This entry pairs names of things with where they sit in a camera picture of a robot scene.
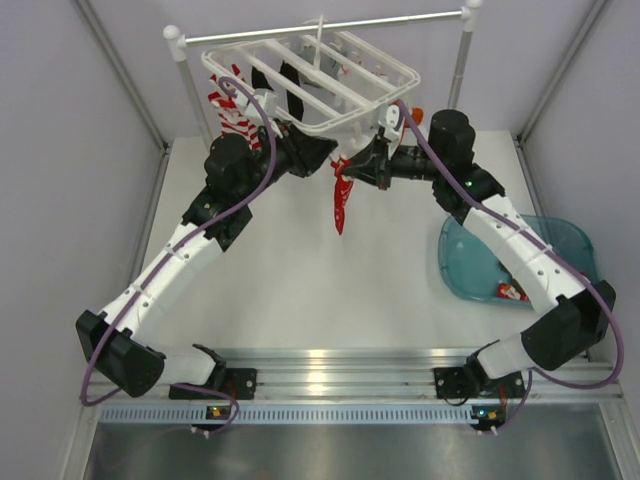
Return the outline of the red snowflake sock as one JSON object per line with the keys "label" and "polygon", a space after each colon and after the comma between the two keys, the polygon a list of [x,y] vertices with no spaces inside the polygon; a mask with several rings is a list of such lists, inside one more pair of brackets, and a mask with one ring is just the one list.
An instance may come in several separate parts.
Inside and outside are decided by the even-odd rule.
{"label": "red snowflake sock", "polygon": [[344,173],[351,161],[340,156],[330,163],[335,177],[333,191],[333,219],[337,233],[342,236],[346,221],[346,204],[355,184],[355,179]]}

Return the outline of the white clip sock hanger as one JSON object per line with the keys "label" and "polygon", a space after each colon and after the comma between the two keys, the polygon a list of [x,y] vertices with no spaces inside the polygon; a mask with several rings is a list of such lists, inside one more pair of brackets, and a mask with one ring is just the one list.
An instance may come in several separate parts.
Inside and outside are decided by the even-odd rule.
{"label": "white clip sock hanger", "polygon": [[212,105],[224,134],[252,148],[261,123],[255,109],[224,76],[236,78],[274,119],[311,136],[335,138],[353,151],[371,139],[383,108],[419,85],[411,67],[348,31],[271,36],[213,47],[201,55],[210,73]]}

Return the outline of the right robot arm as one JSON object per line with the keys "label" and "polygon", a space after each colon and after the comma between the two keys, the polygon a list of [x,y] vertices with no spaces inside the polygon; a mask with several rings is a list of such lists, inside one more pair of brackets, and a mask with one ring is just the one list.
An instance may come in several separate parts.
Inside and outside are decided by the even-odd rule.
{"label": "right robot arm", "polygon": [[436,112],[422,134],[403,102],[385,106],[369,144],[351,157],[346,176],[381,190],[394,178],[424,180],[437,204],[480,240],[523,288],[539,318],[520,333],[472,353],[461,368],[460,398],[490,396],[503,378],[553,371],[604,339],[621,337],[616,292],[592,283],[522,218],[504,187],[474,161],[476,132],[458,111]]}

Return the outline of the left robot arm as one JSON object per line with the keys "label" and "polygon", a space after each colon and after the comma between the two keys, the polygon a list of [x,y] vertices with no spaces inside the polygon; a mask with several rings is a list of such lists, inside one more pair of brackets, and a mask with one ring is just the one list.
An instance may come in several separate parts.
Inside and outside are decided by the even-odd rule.
{"label": "left robot arm", "polygon": [[205,185],[171,238],[146,269],[99,313],[84,311],[75,327],[87,362],[118,390],[137,398],[157,385],[191,384],[205,397],[225,388],[224,361],[195,345],[173,353],[153,347],[155,328],[209,263],[225,253],[252,219],[250,203],[283,175],[306,178],[337,149],[290,123],[270,137],[258,130],[252,149],[237,133],[216,138],[204,161]]}

